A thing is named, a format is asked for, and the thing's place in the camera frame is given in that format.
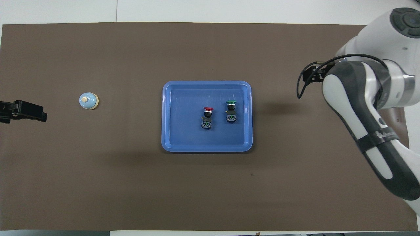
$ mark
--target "light blue round object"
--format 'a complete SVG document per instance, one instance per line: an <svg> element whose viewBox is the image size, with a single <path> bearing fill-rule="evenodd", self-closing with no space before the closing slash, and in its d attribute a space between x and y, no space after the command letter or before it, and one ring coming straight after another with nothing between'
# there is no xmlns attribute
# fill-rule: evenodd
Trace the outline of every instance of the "light blue round object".
<svg viewBox="0 0 420 236"><path fill-rule="evenodd" d="M99 98L94 93L84 93L79 97L79 104L88 110L93 110L98 106Z"/></svg>

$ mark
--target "white floor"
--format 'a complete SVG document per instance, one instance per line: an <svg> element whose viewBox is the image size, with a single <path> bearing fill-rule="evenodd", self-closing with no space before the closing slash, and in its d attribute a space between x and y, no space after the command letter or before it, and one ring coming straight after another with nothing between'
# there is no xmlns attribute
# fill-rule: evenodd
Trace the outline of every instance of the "white floor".
<svg viewBox="0 0 420 236"><path fill-rule="evenodd" d="M115 21L365 25L378 15L398 7L420 10L420 3L415 0L0 0L0 28L3 24ZM406 116L410 148L420 153L420 125L416 122L420 116L420 103L406 108ZM114 231L111 235L203 236L255 233Z"/></svg>

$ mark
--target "gray strip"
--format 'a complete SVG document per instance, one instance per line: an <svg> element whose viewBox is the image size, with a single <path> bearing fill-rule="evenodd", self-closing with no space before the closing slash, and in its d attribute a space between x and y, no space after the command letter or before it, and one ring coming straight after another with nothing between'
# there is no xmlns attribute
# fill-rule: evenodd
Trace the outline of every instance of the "gray strip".
<svg viewBox="0 0 420 236"><path fill-rule="evenodd" d="M404 76L404 93L401 96L397 107L403 107L411 100L414 94L415 76Z"/></svg>

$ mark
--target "white tile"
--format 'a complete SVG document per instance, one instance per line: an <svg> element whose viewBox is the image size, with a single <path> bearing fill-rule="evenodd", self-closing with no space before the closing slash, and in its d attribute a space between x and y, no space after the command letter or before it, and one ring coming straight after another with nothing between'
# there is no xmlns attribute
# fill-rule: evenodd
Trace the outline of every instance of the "white tile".
<svg viewBox="0 0 420 236"><path fill-rule="evenodd" d="M368 24L414 0L118 0L117 21Z"/></svg>
<svg viewBox="0 0 420 236"><path fill-rule="evenodd" d="M3 24L113 22L116 9L117 0L0 0L0 30Z"/></svg>

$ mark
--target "tray rim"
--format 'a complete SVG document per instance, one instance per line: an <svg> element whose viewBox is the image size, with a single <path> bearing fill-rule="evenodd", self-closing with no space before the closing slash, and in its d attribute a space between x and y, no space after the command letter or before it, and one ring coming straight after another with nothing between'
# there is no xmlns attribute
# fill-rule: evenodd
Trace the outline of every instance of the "tray rim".
<svg viewBox="0 0 420 236"><path fill-rule="evenodd" d="M166 103L167 95L170 96L170 86L172 85L224 85L224 84L234 84L234 85L244 85L247 89L247 95L244 95L245 98L248 99L248 134L249 140L248 142L244 142L244 144L237 144L237 145L218 145L218 147L197 147L192 144L191 148L186 148L187 144L184 144L183 147L171 147L169 142L169 133L168 136L166 135L167 126L169 126L169 121L166 120L166 111L170 107L169 104ZM162 147L168 152L246 152L251 149L253 144L253 125L252 125L252 89L251 85L242 80L209 80L209 81L168 81L162 89L162 133L161 133L161 145Z"/></svg>

